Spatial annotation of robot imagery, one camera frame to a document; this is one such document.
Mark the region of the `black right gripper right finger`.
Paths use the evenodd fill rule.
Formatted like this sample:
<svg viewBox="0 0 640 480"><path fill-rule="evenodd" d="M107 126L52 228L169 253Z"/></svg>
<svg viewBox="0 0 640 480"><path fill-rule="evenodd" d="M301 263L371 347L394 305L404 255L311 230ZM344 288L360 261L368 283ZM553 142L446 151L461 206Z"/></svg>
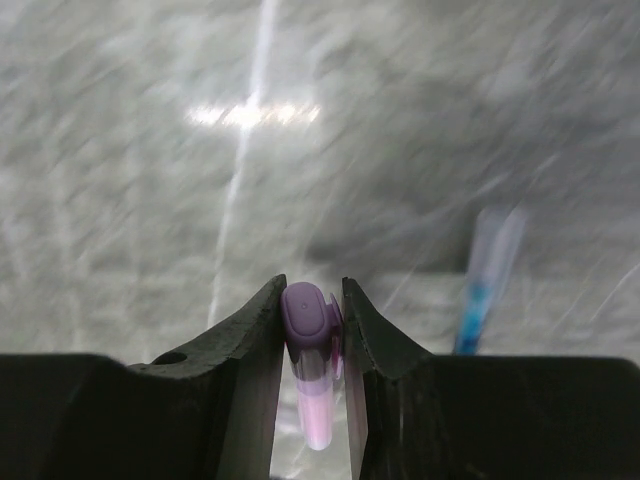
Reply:
<svg viewBox="0 0 640 480"><path fill-rule="evenodd" d="M622 358L435 355L342 281L355 479L635 479L639 369Z"/></svg>

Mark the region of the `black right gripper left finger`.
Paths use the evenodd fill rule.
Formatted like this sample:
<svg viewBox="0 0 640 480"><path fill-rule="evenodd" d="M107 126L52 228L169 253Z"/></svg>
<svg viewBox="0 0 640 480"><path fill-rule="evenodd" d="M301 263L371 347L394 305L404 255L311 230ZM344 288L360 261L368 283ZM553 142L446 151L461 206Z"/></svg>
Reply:
<svg viewBox="0 0 640 480"><path fill-rule="evenodd" d="M5 479L265 479L283 364L284 275L149 364L3 355Z"/></svg>

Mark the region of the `purple highlighter cap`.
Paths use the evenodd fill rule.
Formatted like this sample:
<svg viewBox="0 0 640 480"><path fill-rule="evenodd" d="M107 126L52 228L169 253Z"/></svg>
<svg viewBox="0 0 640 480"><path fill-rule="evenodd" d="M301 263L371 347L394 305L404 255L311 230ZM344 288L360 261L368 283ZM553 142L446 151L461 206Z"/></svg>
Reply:
<svg viewBox="0 0 640 480"><path fill-rule="evenodd" d="M293 283L280 297L286 346L294 375L312 382L337 380L342 373L343 318L333 294L327 303L309 282Z"/></svg>

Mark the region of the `blue pen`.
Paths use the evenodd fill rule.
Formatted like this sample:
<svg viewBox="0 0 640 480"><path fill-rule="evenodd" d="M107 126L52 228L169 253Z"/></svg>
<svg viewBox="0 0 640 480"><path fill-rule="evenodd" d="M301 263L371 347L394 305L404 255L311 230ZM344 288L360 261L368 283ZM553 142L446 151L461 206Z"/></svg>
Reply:
<svg viewBox="0 0 640 480"><path fill-rule="evenodd" d="M526 222L527 215L520 208L486 207L477 216L455 354L474 355L478 351L489 314L506 290Z"/></svg>

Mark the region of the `purple highlighter pen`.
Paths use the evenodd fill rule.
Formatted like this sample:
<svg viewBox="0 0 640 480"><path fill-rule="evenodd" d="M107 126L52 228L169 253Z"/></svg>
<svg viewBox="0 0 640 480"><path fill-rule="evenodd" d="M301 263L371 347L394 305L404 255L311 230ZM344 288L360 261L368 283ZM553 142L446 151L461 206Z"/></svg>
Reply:
<svg viewBox="0 0 640 480"><path fill-rule="evenodd" d="M333 381L328 376L314 381L297 380L296 387L298 414L306 444L312 450L322 451L332 440Z"/></svg>

